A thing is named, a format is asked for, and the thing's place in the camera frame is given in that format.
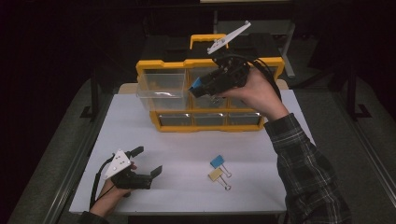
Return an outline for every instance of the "yellow storage organizer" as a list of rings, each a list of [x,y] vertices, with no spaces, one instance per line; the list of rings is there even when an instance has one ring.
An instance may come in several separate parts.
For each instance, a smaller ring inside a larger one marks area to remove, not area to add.
[[[179,39],[176,49],[172,48],[172,37],[154,36],[148,39],[141,60],[136,65],[136,95],[149,111],[158,131],[242,132],[263,128],[263,117],[238,100],[219,99],[218,103],[213,104],[211,97],[195,98],[188,91],[196,78],[218,68],[205,51],[211,44],[207,41],[220,36],[193,35],[190,41]],[[284,61],[269,34],[241,36],[230,42],[228,49],[241,55],[244,52],[256,54],[253,56],[264,61],[274,72],[274,79],[283,72]]]

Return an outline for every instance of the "white table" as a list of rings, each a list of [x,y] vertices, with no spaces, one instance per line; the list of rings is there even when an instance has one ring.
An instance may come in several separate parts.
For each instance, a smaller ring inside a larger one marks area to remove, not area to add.
[[[293,91],[281,93],[284,104],[312,139]],[[94,176],[112,153],[139,146],[145,151],[133,158],[136,172],[148,175],[159,165],[163,172],[153,180],[151,189],[135,190],[122,200],[116,214],[265,214],[286,210],[286,192],[265,130],[160,133],[135,95],[116,94],[69,211],[89,209]],[[218,155],[223,156],[225,167],[233,174],[230,178],[223,176],[232,186],[228,191],[208,177],[214,169],[209,163]],[[103,183],[102,178],[98,193]]]

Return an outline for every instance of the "hand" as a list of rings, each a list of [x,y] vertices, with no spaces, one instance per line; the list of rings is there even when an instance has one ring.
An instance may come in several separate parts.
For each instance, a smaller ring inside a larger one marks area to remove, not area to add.
[[[270,121],[283,118],[289,114],[288,109],[277,97],[271,84],[257,68],[250,69],[244,87],[227,90],[218,94],[218,96],[242,100],[247,106],[260,112]]]
[[[135,170],[137,167],[132,163],[131,168]],[[114,211],[123,196],[131,191],[133,191],[133,189],[118,189],[114,186],[111,178],[107,179],[99,194],[98,200],[93,205],[90,212],[99,217],[107,217]]]

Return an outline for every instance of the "plaid sleeve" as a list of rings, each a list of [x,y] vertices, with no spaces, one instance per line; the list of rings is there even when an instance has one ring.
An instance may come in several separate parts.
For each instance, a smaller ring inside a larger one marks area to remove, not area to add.
[[[317,150],[293,114],[265,124],[277,157],[292,223],[350,223],[329,161]]]

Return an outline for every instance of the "binder clip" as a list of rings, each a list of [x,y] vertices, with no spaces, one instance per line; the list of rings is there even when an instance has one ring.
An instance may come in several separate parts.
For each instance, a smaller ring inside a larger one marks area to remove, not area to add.
[[[225,182],[225,180],[221,177],[222,174],[223,174],[222,170],[220,168],[216,168],[215,170],[210,172],[209,178],[213,182],[218,181],[225,188],[225,190],[230,190],[231,185],[229,185],[229,184],[227,184],[227,182]]]
[[[223,173],[227,176],[227,177],[231,177],[231,173],[225,168],[224,166],[224,159],[222,158],[221,155],[218,155],[215,159],[213,159],[210,164],[213,166],[213,168],[220,168],[221,166],[221,170],[223,171]]]

